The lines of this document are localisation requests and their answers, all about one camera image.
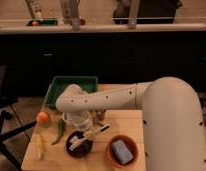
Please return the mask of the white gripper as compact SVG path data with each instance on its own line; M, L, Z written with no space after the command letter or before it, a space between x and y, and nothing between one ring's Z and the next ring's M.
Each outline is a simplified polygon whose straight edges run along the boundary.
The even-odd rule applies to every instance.
M88 131L93 127L92 116L89 111L70 113L68 118L80 132Z

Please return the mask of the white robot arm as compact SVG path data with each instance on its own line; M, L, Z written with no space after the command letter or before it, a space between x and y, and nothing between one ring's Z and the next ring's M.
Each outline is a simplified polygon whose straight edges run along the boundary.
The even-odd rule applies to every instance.
M206 171L204 122L200 100L185 81L163 77L95 93L62 93L56 108L74 114L86 110L140 110L146 171Z

